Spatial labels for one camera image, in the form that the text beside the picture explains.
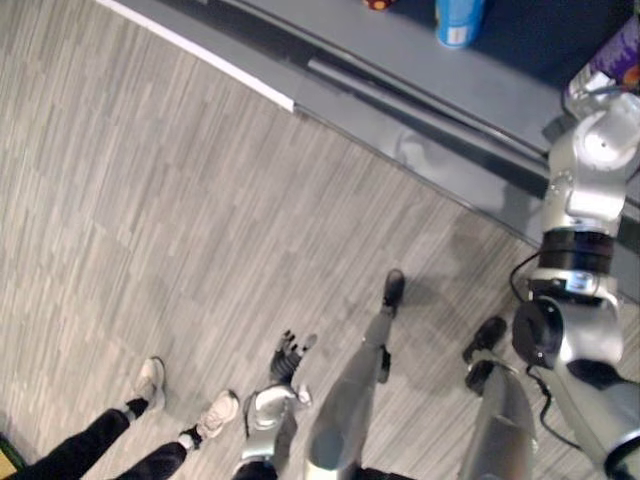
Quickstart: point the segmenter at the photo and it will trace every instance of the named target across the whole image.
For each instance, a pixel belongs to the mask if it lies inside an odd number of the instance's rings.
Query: black shoe
[[[471,343],[462,352],[462,359],[470,364],[473,352],[478,350],[493,350],[507,331],[507,322],[500,317],[491,317],[485,321],[473,337]]]
[[[384,282],[382,306],[393,309],[394,315],[400,305],[400,302],[402,302],[404,283],[404,273],[397,268],[394,268],[387,274],[387,279]]]

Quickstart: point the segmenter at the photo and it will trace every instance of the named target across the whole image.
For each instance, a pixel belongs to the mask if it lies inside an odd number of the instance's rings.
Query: black cable
[[[256,398],[258,392],[254,391],[249,395],[242,405],[242,418],[244,420],[244,436],[245,439],[249,438],[249,410],[251,409],[251,402]]]
[[[580,445],[560,435],[558,432],[556,432],[553,428],[551,428],[547,424],[546,416],[547,416],[547,412],[549,411],[549,408],[551,408],[551,401],[553,397],[551,396],[551,392],[549,391],[547,386],[544,384],[542,379],[537,375],[534,375],[533,373],[531,373],[532,368],[533,368],[533,365],[529,365],[527,367],[526,373],[529,377],[535,380],[535,382],[538,384],[538,388],[540,389],[540,392],[546,398],[546,401],[544,402],[544,406],[542,407],[542,410],[540,410],[540,415],[539,415],[540,423],[542,424],[542,426],[545,428],[547,432],[549,432],[551,435],[556,437],[562,443],[565,443],[566,445],[569,445],[570,447],[575,448],[576,450],[582,451],[582,447],[580,447]]]
[[[524,303],[524,298],[522,298],[522,295],[520,295],[520,292],[518,292],[518,289],[516,288],[515,285],[515,276],[516,273],[518,273],[518,271],[524,267],[527,263],[529,263],[531,260],[533,260],[534,258],[536,258],[537,256],[539,256],[542,253],[541,250],[537,251],[536,253],[534,253],[533,255],[528,256],[527,258],[525,258],[522,262],[520,262],[518,265],[516,265],[513,270],[511,270],[511,273],[509,274],[509,285],[511,286],[511,291],[513,292],[513,294],[516,296],[516,298],[520,301],[520,303]]]

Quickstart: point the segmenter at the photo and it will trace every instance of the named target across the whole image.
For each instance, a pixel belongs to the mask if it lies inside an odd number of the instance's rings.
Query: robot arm
[[[623,94],[554,145],[538,268],[513,326],[584,453],[620,479],[640,478],[640,385],[615,369],[624,342],[609,270],[639,142],[640,98]]]
[[[295,412],[312,402],[307,388],[303,385],[296,391],[291,381],[316,336],[309,336],[300,351],[294,339],[290,331],[284,333],[271,359],[269,386],[245,403],[247,440],[235,479],[276,478],[286,468],[298,430]]]

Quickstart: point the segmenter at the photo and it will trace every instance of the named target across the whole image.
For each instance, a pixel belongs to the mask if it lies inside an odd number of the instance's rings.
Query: black pants
[[[104,455],[116,439],[129,428],[129,420],[119,410],[107,410],[89,427],[54,448],[49,455],[10,478],[56,480],[78,479]],[[122,479],[169,478],[183,464],[187,450],[178,442],[162,445],[128,471]]]

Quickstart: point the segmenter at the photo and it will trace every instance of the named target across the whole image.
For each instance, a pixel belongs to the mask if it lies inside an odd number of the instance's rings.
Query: white label
[[[447,43],[457,45],[467,41],[468,27],[450,27],[447,29]]]

